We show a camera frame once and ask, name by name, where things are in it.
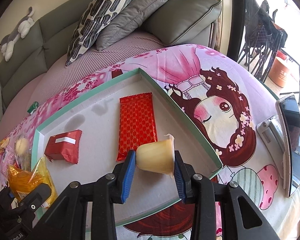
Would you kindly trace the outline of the grey cushion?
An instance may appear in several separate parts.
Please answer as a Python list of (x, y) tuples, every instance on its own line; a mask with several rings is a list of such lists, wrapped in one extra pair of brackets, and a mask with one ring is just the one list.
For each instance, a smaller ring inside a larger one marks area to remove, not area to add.
[(141, 27), (168, 0), (132, 0), (98, 35), (96, 49), (102, 51)]

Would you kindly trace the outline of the small dark green packet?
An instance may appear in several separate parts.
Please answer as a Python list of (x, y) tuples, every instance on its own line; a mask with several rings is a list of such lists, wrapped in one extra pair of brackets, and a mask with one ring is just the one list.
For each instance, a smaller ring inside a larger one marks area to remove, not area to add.
[(37, 101), (33, 102), (32, 105), (28, 108), (27, 113), (32, 115), (39, 107), (39, 103)]

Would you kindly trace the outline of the grey sofa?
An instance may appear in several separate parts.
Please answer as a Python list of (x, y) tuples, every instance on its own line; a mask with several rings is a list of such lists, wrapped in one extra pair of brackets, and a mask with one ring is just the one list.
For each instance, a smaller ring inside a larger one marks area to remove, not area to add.
[[(17, 41), (10, 60), (0, 62), (0, 120), (6, 109), (2, 103), (12, 100), (13, 85), (23, 85), (28, 78), (50, 69), (63, 55), (66, 61), (73, 32), (91, 1), (68, 0), (36, 20), (26, 37)], [(219, 0), (168, 0), (133, 32), (154, 35), (163, 48), (192, 43), (209, 47), (211, 25), (221, 9)], [(96, 49), (96, 42), (91, 47)], [(39, 111), (62, 108), (64, 102), (56, 95), (39, 104)]]

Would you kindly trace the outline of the orange-yellow snack bag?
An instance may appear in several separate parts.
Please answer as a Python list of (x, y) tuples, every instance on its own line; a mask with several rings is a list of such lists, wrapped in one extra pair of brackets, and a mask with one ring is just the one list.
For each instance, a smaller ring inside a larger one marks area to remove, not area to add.
[(46, 158), (41, 157), (34, 169), (30, 171), (21, 170), (12, 165), (8, 166), (8, 183), (15, 198), (20, 202), (39, 184), (45, 183), (51, 189), (50, 197), (42, 204), (43, 208), (49, 208), (57, 198), (57, 192), (50, 172), (46, 166)]

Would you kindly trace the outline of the yellow jelly cup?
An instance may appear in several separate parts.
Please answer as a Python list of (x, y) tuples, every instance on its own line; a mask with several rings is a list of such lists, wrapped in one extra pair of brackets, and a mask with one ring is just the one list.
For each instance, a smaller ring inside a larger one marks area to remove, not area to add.
[(174, 174), (174, 136), (166, 135), (163, 141), (143, 144), (136, 150), (136, 165), (139, 169), (154, 173)]

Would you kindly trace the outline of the red patterned flat packet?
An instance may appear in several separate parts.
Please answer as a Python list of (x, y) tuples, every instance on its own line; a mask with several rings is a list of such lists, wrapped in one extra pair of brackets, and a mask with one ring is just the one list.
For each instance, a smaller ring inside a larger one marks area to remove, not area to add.
[(152, 95), (148, 92), (120, 98), (117, 161), (124, 161), (130, 150), (158, 140)]

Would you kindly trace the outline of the clear-wrapped round bun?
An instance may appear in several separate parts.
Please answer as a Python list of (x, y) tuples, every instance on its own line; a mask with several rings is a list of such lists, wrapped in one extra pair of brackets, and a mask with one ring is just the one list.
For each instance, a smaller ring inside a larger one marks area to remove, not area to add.
[(27, 136), (19, 135), (14, 143), (14, 153), (17, 166), (25, 171), (31, 170), (31, 153), (32, 148)]

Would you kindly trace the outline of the brown pot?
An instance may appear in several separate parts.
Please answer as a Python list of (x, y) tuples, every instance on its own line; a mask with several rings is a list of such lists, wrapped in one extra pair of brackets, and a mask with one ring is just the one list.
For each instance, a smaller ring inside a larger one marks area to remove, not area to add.
[(286, 62), (280, 57), (275, 57), (273, 65), (270, 69), (268, 77), (277, 86), (283, 88), (288, 79), (289, 69), (286, 66)]

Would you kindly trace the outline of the black-white patterned pillow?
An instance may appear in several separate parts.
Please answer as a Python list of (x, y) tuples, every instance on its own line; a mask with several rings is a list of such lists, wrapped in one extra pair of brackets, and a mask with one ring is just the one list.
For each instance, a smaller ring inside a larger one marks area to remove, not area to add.
[(92, 0), (83, 12), (68, 46), (65, 65), (69, 66), (96, 42), (100, 32), (131, 0)]

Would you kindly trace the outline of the mint-edged white box lid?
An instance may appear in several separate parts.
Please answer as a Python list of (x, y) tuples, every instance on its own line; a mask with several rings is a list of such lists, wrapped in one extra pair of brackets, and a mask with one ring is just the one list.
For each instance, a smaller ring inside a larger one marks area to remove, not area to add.
[(82, 184), (110, 173), (119, 150), (120, 99), (124, 96), (152, 94), (158, 140), (174, 137), (174, 146), (184, 162), (197, 173), (214, 177), (222, 162), (197, 126), (143, 70), (135, 69), (83, 94), (44, 121), (35, 131), (31, 164), (44, 156), (51, 136), (80, 129), (79, 160), (47, 161), (56, 191), (61, 193), (72, 181)]

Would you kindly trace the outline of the pink cartoon print cloth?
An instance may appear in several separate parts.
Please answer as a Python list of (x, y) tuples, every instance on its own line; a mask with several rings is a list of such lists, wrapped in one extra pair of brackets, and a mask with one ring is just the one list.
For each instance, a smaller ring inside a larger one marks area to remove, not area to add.
[[(300, 220), (300, 189), (286, 197), (283, 180), (256, 130), (276, 113), (275, 98), (242, 66), (198, 44), (161, 48), (98, 70), (56, 95), (64, 106), (122, 73), (143, 69), (161, 87), (177, 88), (176, 103), (194, 120), (223, 163), (217, 181), (237, 179), (281, 239), (295, 239)], [(35, 129), (57, 111), (37, 109), (6, 137)]]

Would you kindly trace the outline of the orange-white candy packet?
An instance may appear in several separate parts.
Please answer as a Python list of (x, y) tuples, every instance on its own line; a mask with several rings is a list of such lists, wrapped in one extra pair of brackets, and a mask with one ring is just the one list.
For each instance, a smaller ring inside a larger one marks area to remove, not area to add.
[(5, 152), (7, 146), (9, 145), (9, 142), (10, 142), (9, 137), (2, 139), (2, 141), (0, 142), (0, 154)]

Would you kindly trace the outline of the pink waffle blanket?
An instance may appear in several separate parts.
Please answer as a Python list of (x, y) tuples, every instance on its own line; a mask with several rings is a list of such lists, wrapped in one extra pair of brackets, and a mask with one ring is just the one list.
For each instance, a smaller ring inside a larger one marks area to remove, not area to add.
[(103, 51), (91, 47), (69, 67), (64, 66), (66, 56), (63, 55), (50, 69), (28, 78), (23, 85), (12, 86), (12, 100), (10, 103), (2, 103), (6, 109), (0, 120), (0, 136), (4, 137), (28, 116), (27, 109), (33, 102), (37, 101), (42, 105), (63, 89), (95, 71), (131, 56), (163, 47), (164, 45), (154, 35), (135, 31)]

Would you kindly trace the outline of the grey-white plush toy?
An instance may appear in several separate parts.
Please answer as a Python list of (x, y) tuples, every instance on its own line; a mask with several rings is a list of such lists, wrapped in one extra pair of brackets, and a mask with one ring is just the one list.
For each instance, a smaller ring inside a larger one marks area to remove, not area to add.
[(28, 13), (24, 16), (15, 26), (13, 31), (6, 35), (0, 42), (0, 52), (6, 62), (10, 60), (13, 55), (13, 50), (16, 42), (20, 38), (25, 38), (29, 33), (31, 27), (34, 25), (34, 20), (32, 18), (34, 14), (33, 7), (29, 7)]

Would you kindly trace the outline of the red foil block packet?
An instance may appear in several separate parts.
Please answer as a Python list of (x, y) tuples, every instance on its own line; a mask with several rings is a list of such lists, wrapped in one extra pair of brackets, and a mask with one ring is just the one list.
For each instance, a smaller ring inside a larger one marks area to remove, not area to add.
[(77, 129), (51, 136), (45, 148), (45, 156), (49, 161), (64, 160), (71, 164), (78, 164), (81, 135), (82, 131)]

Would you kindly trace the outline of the black folding chair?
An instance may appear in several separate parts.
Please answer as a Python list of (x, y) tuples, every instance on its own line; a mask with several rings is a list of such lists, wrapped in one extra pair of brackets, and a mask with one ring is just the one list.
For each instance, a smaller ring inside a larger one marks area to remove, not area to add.
[(268, 1), (258, 5), (256, 0), (245, 0), (244, 45), (239, 60), (251, 74), (264, 82), (277, 52), (285, 46), (288, 34), (276, 23), (275, 9), (270, 14)]

